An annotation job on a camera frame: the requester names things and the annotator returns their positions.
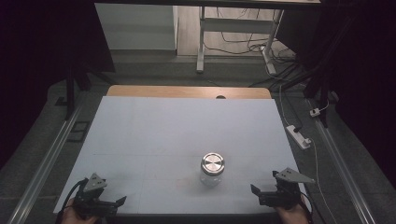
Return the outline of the white desk frame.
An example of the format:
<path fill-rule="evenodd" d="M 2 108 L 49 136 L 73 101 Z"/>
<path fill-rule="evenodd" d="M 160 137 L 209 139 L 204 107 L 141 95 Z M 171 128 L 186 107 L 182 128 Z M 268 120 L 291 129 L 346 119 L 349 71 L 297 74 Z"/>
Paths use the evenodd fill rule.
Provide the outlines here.
<path fill-rule="evenodd" d="M 274 10 L 274 17 L 269 21 L 261 21 L 259 19 L 221 19 L 220 17 L 211 18 L 205 15 L 205 7 L 199 8 L 199 47 L 197 52 L 196 71 L 199 74 L 204 72 L 205 65 L 205 33 L 240 33 L 240 34 L 261 34 L 268 35 L 268 41 L 263 47 L 259 47 L 259 51 L 264 59 L 265 67 L 270 75 L 276 74 L 273 61 L 270 57 L 270 49 L 276 38 L 278 25 L 280 24 L 283 11 L 281 9 Z"/>

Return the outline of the person's right hand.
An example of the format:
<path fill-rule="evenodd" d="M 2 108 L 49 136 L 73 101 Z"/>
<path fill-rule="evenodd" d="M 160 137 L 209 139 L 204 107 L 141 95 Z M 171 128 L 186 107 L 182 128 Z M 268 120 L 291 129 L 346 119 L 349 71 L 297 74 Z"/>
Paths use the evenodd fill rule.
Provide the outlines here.
<path fill-rule="evenodd" d="M 310 224 L 307 213 L 299 203 L 289 210 L 283 207 L 276 207 L 275 210 L 283 224 Z"/>

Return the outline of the white power strip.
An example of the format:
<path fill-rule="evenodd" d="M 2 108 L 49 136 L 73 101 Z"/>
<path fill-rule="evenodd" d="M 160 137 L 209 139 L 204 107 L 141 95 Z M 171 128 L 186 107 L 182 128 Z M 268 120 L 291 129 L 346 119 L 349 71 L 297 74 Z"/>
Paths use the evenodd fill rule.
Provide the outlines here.
<path fill-rule="evenodd" d="M 301 150 L 306 150 L 311 147 L 311 140 L 303 137 L 299 128 L 296 128 L 294 125 L 289 125 L 286 127 L 286 130 Z"/>

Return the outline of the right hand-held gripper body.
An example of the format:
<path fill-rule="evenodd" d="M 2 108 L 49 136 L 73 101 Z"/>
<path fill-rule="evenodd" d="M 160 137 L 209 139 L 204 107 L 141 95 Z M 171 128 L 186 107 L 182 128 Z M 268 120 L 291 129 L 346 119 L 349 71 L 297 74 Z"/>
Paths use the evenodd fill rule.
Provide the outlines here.
<path fill-rule="evenodd" d="M 292 208 L 301 199 L 300 183 L 314 184 L 315 180 L 299 172 L 286 168 L 276 176 L 276 191 L 262 191 L 259 204 L 269 207 Z"/>

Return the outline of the silver metal jar lid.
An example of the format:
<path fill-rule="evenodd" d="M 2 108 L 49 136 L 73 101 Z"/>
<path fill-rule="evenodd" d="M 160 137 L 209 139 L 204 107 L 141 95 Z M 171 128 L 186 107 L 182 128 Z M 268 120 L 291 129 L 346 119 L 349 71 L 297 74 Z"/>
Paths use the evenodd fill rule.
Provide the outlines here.
<path fill-rule="evenodd" d="M 225 168 L 225 160 L 216 152 L 205 154 L 201 160 L 201 169 L 206 175 L 221 175 Z"/>

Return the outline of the black metal stand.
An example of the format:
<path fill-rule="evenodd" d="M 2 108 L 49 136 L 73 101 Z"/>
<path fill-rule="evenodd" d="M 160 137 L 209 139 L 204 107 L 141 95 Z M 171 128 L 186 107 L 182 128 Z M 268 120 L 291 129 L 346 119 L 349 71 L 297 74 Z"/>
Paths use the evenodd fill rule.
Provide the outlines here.
<path fill-rule="evenodd" d="M 320 92 L 319 103 L 325 106 L 328 103 L 332 66 L 336 59 L 336 51 L 349 32 L 356 17 L 351 15 L 328 17 L 318 23 L 321 38 L 317 37 L 317 45 L 300 58 L 302 64 L 308 65 L 305 72 L 290 82 L 278 88 L 280 93 L 308 80 L 303 90 L 305 98 L 314 98 Z"/>
<path fill-rule="evenodd" d="M 69 120 L 75 111 L 75 88 L 74 85 L 78 84 L 81 91 L 89 91 L 92 87 L 88 74 L 93 74 L 99 77 L 104 82 L 110 85 L 117 85 L 118 82 L 103 72 L 95 70 L 88 63 L 72 63 L 66 76 L 66 116 L 65 120 Z"/>

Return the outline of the grey cabinet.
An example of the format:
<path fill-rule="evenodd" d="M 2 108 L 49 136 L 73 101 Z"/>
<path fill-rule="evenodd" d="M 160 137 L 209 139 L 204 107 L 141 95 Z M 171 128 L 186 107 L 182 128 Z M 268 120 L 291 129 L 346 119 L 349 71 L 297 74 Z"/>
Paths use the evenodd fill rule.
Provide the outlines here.
<path fill-rule="evenodd" d="M 96 3 L 95 8 L 110 49 L 177 49 L 177 7 Z"/>

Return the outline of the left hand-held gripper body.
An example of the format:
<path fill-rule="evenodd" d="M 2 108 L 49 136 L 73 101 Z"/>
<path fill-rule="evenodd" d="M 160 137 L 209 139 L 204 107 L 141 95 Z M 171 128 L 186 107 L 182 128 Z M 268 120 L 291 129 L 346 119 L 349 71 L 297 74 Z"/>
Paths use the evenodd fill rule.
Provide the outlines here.
<path fill-rule="evenodd" d="M 106 186 L 106 181 L 97 173 L 82 181 L 74 200 L 74 209 L 80 217 L 114 217 L 117 214 L 117 203 L 99 199 Z"/>

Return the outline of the wooden table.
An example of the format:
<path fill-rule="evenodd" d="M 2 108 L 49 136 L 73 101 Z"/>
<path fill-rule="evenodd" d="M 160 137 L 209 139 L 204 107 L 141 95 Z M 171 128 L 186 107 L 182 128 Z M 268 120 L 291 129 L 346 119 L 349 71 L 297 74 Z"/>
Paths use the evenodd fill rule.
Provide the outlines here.
<path fill-rule="evenodd" d="M 216 99 L 271 99 L 265 88 L 236 87 L 186 87 L 186 86 L 139 86 L 113 85 L 107 96 L 165 97 L 165 98 L 207 98 Z"/>

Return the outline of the clear glass jar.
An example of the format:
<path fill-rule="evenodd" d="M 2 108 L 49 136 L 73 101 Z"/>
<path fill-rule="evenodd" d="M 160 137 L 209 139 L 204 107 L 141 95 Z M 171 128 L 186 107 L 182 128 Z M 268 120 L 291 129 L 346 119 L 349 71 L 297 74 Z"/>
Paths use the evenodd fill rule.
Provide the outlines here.
<path fill-rule="evenodd" d="M 207 187 L 214 188 L 221 182 L 224 168 L 217 164 L 208 164 L 201 167 L 200 180 Z"/>

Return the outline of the metal floor rail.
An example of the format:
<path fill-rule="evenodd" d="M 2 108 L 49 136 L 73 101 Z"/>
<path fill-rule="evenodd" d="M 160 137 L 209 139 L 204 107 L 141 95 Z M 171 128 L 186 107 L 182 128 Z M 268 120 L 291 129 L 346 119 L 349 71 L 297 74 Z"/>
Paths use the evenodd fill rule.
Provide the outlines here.
<path fill-rule="evenodd" d="M 346 128 L 337 129 L 334 125 L 331 125 L 329 119 L 327 119 L 328 127 L 325 127 L 319 116 L 314 118 L 309 116 L 309 118 L 316 125 L 323 146 L 331 158 L 334 171 L 343 183 L 346 200 L 359 217 L 359 224 L 378 224 L 359 186 L 359 181 L 362 181 L 361 175 L 363 171 L 360 173 L 358 171 L 351 171 L 351 168 L 356 168 L 353 162 L 361 164 L 358 161 L 361 153 L 353 147 L 353 144 L 359 143 L 358 140 Z"/>
<path fill-rule="evenodd" d="M 22 194 L 21 199 L 7 221 L 7 224 L 24 224 L 25 220 L 28 218 L 39 192 L 42 190 L 50 171 L 64 146 L 67 135 L 70 134 L 71 129 L 76 122 L 81 108 L 82 104 L 78 103 L 75 111 L 71 113 L 69 119 L 63 122 L 61 130 L 57 133 L 54 141 L 49 147 L 49 150 L 40 162 L 35 174 L 25 189 L 25 192 Z"/>

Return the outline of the person's left hand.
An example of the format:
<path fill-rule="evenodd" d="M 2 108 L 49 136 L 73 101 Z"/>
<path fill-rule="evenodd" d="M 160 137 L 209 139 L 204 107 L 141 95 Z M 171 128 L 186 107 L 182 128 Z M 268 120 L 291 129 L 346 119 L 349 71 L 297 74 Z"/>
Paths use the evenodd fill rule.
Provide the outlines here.
<path fill-rule="evenodd" d="M 74 199 L 70 199 L 68 201 L 61 218 L 61 224 L 95 224 L 99 217 L 89 217 L 87 219 L 83 219 L 72 207 L 73 202 Z"/>

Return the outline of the white table mat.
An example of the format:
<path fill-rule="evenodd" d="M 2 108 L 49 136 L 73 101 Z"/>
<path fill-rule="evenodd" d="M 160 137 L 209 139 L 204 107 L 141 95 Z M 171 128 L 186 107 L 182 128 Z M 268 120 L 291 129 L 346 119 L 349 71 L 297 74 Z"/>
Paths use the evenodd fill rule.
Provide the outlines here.
<path fill-rule="evenodd" d="M 214 188 L 200 180 L 209 152 L 225 160 Z M 103 201 L 126 196 L 119 215 L 247 215 L 269 212 L 250 185 L 273 191 L 272 171 L 295 169 L 272 99 L 102 99 L 63 192 L 97 173 Z"/>

